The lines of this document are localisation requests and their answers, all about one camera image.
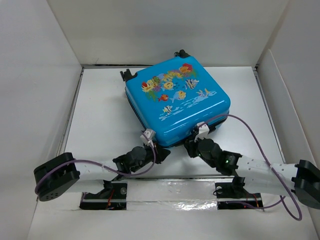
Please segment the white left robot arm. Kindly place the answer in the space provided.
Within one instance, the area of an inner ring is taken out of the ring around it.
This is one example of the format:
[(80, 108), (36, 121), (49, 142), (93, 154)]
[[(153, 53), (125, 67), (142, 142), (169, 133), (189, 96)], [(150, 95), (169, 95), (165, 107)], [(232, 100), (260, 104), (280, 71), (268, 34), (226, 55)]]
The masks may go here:
[(126, 154), (112, 160), (116, 169), (106, 163), (86, 159), (75, 159), (71, 152), (65, 152), (41, 164), (33, 171), (35, 194), (41, 202), (54, 200), (64, 193), (87, 192), (107, 198), (111, 194), (108, 182), (141, 176), (154, 165), (161, 164), (171, 151), (159, 145), (136, 146)]

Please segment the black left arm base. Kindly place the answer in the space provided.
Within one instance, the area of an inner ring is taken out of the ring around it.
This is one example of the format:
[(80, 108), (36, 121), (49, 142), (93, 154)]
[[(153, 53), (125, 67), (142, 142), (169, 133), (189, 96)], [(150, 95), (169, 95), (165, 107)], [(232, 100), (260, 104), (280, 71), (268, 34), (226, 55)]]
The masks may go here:
[(96, 194), (83, 193), (79, 208), (81, 210), (126, 210), (127, 188), (126, 182), (105, 182), (102, 191)]

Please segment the blue hard-shell suitcase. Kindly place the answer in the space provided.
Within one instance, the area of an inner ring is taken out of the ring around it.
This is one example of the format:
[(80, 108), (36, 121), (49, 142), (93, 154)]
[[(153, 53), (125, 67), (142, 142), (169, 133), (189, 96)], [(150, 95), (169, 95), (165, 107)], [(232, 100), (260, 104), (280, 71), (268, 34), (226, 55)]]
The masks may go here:
[(198, 123), (211, 130), (226, 119), (231, 100), (206, 69), (183, 49), (174, 57), (137, 71), (120, 73), (127, 99), (145, 129), (155, 131), (156, 142), (177, 146)]

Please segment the aluminium mounting rail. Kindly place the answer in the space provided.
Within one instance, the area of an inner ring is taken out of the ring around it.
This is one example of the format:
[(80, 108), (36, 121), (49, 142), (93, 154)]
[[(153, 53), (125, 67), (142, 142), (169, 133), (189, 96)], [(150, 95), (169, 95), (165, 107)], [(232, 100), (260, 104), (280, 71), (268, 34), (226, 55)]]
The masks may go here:
[(123, 176), (123, 175), (118, 175), (116, 173), (110, 173), (110, 172), (103, 172), (103, 173), (89, 173), (89, 174), (84, 174), (81, 173), (79, 176), (76, 176), (73, 173), (66, 173), (65, 175), (58, 176), (57, 174), (51, 174), (48, 176), (45, 180), (46, 181), (95, 181), (95, 180), (105, 180), (105, 181), (121, 181), (123, 179), (217, 179), (217, 178), (222, 178), (222, 179), (231, 179), (234, 178), (234, 176), (222, 176), (222, 175), (204, 175), (204, 176), (178, 176), (178, 175), (168, 175), (168, 176), (148, 176), (148, 175), (138, 175), (138, 176)]

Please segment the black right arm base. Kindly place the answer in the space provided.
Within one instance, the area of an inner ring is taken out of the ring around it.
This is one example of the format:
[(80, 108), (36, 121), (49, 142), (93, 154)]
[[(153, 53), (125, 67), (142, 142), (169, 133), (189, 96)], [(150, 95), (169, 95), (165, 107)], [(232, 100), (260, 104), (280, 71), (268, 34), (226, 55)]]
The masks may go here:
[(217, 199), (218, 210), (253, 210), (262, 208), (260, 193), (248, 193), (244, 189), (236, 191), (231, 182), (216, 182), (212, 193)]

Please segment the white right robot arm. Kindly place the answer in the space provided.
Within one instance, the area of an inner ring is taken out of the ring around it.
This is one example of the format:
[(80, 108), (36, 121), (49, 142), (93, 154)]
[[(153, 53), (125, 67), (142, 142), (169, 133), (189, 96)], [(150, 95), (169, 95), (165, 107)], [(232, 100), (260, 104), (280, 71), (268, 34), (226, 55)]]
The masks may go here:
[(266, 193), (293, 197), (307, 207), (320, 208), (320, 170), (307, 160), (268, 164), (222, 150), (208, 138), (188, 139), (183, 145), (191, 158), (199, 157), (223, 176), (232, 176), (231, 191), (237, 197)]

